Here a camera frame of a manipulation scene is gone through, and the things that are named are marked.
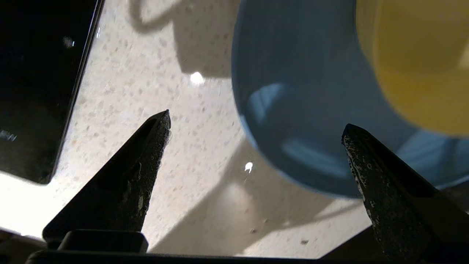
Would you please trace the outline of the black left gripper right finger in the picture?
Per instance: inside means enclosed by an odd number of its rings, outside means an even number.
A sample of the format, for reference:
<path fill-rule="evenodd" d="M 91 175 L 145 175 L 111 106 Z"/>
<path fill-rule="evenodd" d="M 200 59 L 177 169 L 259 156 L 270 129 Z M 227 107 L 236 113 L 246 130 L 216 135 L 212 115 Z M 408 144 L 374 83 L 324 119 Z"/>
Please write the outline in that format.
<path fill-rule="evenodd" d="M 365 129 L 341 137 L 375 238 L 392 262 L 467 262 L 469 217 Z"/>

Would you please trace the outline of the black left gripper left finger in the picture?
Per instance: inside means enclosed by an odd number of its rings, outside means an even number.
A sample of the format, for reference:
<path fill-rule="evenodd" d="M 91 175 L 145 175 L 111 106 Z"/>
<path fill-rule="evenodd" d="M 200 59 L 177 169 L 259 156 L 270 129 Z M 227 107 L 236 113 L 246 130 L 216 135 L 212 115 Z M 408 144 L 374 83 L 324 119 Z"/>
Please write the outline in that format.
<path fill-rule="evenodd" d="M 170 129 L 169 110 L 149 117 L 45 226 L 48 246 L 75 230 L 141 232 Z"/>

